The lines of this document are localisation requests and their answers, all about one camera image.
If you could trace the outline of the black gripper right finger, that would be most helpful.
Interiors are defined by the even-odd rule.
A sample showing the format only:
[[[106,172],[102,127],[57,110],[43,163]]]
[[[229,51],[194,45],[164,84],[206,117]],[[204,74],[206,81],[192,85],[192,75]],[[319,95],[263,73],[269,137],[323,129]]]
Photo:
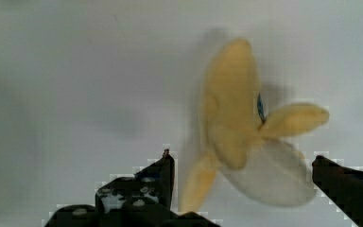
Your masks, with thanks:
[[[358,227],[363,227],[363,171],[318,155],[311,164],[313,183]]]

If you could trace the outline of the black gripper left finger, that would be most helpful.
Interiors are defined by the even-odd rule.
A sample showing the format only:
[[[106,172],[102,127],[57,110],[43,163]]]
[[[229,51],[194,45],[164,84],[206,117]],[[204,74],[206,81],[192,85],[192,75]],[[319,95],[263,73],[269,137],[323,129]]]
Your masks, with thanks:
[[[118,177],[95,192],[95,203],[58,209],[44,227],[220,227],[189,212],[171,211],[175,160],[162,158],[130,177]]]

